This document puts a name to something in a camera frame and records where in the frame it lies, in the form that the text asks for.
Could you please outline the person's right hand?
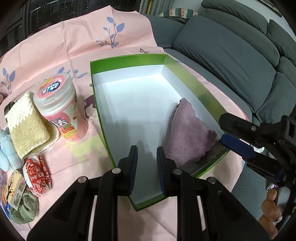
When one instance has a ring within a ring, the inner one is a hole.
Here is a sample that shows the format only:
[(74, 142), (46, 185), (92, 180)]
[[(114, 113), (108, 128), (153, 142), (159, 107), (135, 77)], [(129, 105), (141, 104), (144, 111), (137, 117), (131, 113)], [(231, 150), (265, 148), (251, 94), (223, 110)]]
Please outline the person's right hand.
[(262, 202), (261, 210), (263, 215), (259, 218), (258, 222), (269, 234), (270, 239), (274, 239), (278, 234), (278, 229), (275, 224), (282, 220), (282, 213), (279, 206), (274, 202), (278, 192), (275, 188), (269, 190), (266, 199)]

